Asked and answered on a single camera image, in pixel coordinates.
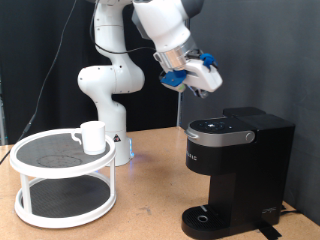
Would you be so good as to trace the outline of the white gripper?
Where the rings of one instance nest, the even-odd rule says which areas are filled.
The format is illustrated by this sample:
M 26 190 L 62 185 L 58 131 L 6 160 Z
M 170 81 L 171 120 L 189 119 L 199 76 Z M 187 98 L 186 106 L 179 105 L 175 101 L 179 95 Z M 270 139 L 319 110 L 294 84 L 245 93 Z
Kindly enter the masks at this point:
M 209 96 L 209 92 L 214 92 L 222 85 L 218 71 L 212 66 L 206 67 L 201 60 L 190 60 L 186 63 L 185 70 L 187 76 L 184 83 L 191 86 L 192 92 L 197 97 L 205 99 Z

